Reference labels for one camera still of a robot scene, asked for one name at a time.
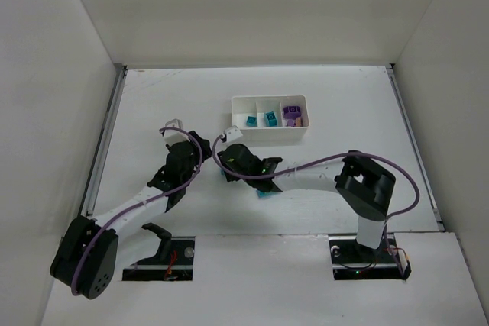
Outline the teal lego bottom stack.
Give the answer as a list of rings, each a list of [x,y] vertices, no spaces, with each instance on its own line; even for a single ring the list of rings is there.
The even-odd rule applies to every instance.
[[[267,193],[257,190],[257,196],[258,198],[263,199],[267,196]]]

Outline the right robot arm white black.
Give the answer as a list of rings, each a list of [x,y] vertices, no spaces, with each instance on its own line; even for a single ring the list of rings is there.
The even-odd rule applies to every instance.
[[[358,216],[357,243],[373,250],[380,246],[396,178],[360,152],[305,169],[279,157],[260,159],[244,144],[226,147],[217,159],[229,182],[243,180],[260,192],[313,190],[340,195]]]

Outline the white three-compartment container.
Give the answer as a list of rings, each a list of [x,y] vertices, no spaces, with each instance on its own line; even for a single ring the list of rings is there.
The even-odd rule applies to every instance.
[[[231,118],[247,142],[298,141],[310,126],[304,95],[235,96],[231,100]]]

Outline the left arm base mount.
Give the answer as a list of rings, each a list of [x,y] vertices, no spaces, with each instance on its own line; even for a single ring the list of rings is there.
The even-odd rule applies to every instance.
[[[147,256],[122,270],[126,282],[189,282],[193,280],[195,237],[174,237],[162,227],[142,226],[148,236]]]

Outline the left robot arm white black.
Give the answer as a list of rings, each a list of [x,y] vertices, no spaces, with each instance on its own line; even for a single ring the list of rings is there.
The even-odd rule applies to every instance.
[[[122,262],[122,247],[128,238],[153,234],[154,248],[138,244],[127,249],[135,258],[156,254],[170,241],[170,232],[153,220],[181,201],[212,150],[210,142],[195,131],[164,127],[160,132],[168,154],[165,164],[147,185],[135,197],[103,215],[79,215],[70,222],[50,265],[50,275],[69,286],[74,296],[95,299],[105,291]]]

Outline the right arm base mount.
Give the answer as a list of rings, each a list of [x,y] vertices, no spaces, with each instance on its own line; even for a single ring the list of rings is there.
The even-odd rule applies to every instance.
[[[412,267],[406,251],[397,246],[393,235],[387,240],[372,250],[360,245],[355,236],[330,237],[334,280],[408,280]]]

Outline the small teal lego brick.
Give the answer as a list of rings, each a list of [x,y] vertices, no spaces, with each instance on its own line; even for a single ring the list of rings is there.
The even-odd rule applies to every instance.
[[[247,127],[257,127],[257,118],[255,116],[247,116],[246,126]]]

